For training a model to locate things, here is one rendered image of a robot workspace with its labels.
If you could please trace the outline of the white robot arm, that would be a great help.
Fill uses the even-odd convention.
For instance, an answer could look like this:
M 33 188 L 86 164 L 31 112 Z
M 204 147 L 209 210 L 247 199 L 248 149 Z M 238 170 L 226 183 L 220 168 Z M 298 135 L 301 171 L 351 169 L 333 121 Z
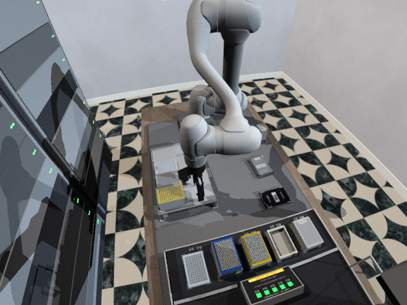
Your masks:
M 183 118 L 179 141 L 185 163 L 200 168 L 207 154 L 249 154 L 260 147 L 261 132 L 250 126 L 242 112 L 247 97 L 238 87 L 244 43 L 261 27 L 262 10 L 248 0 L 193 0 L 186 29 L 191 61 L 206 85 L 193 87 L 190 113 Z M 210 33 L 220 32 L 224 40 L 223 78 L 206 56 Z M 212 114 L 225 114 L 219 126 Z

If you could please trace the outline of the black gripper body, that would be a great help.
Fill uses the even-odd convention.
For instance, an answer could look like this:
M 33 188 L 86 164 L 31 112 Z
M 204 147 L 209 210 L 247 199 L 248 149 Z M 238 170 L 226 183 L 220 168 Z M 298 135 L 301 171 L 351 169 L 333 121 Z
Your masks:
M 200 167 L 200 168 L 191 168 L 191 167 L 189 167 L 188 165 L 187 165 L 187 167 L 188 167 L 189 173 L 195 175 L 196 180 L 198 180 L 198 177 L 200 177 L 200 179 L 202 178 L 202 177 L 201 177 L 201 174 L 202 174 L 202 173 L 204 172 L 204 170 L 205 170 L 205 165 L 202 166 L 202 167 Z

